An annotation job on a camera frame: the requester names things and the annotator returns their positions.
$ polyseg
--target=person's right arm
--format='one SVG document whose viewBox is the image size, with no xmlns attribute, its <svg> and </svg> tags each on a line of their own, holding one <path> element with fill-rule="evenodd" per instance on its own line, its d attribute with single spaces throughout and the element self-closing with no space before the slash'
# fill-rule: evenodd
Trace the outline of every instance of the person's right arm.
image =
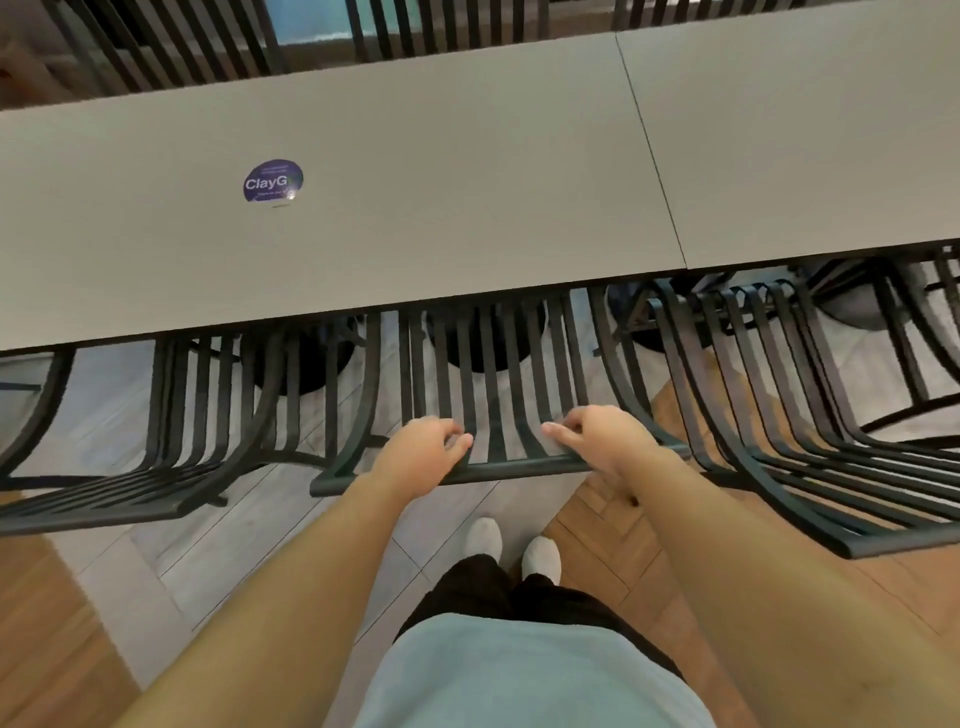
<svg viewBox="0 0 960 728">
<path fill-rule="evenodd" d="M 636 495 L 765 728 L 960 725 L 960 665 L 945 650 L 660 448 L 629 414 L 592 405 L 543 430 Z"/>
</svg>

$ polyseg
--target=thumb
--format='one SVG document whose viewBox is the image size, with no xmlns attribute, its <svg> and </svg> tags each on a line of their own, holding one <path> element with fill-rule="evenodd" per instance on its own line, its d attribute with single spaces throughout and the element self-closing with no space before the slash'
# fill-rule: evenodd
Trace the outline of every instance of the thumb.
<svg viewBox="0 0 960 728">
<path fill-rule="evenodd" d="M 446 451 L 446 457 L 449 459 L 451 468 L 463 459 L 472 445 L 473 435 L 469 432 L 457 438 L 456 442 Z"/>
<path fill-rule="evenodd" d="M 583 446 L 584 436 L 574 432 L 569 427 L 564 427 L 557 423 L 543 423 L 542 429 L 543 434 L 547 437 L 556 440 L 561 445 L 575 449 L 577 452 L 579 452 Z"/>
</svg>

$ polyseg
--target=purple sticker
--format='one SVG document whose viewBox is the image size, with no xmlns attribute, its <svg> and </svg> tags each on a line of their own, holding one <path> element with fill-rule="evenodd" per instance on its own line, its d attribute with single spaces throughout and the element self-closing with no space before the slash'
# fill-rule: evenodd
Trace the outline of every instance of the purple sticker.
<svg viewBox="0 0 960 728">
<path fill-rule="evenodd" d="M 243 183 L 247 202 L 293 200 L 303 187 L 303 170 L 289 159 L 271 159 L 258 164 Z"/>
</svg>

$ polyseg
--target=forearm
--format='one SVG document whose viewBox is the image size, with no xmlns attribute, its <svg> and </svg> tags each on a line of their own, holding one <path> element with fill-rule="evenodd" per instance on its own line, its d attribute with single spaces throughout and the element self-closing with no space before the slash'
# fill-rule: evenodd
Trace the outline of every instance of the forearm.
<svg viewBox="0 0 960 728">
<path fill-rule="evenodd" d="M 667 450 L 627 480 L 715 649 L 764 726 L 946 725 L 960 670 Z"/>
<path fill-rule="evenodd" d="M 323 723 L 404 505 L 358 478 L 238 590 L 118 725 Z"/>
</svg>

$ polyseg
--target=hand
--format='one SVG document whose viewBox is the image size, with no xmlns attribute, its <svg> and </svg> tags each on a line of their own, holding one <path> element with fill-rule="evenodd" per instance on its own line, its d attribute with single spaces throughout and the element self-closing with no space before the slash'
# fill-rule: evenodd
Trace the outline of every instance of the hand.
<svg viewBox="0 0 960 728">
<path fill-rule="evenodd" d="M 446 446 L 446 440 L 459 435 Z M 371 470 L 372 479 L 408 501 L 425 496 L 460 462 L 473 435 L 453 420 L 421 417 L 390 438 Z"/>
<path fill-rule="evenodd" d="M 660 447 L 632 415 L 609 405 L 572 409 L 562 425 L 543 423 L 543 434 L 573 449 L 609 483 L 619 482 L 638 455 Z"/>
</svg>

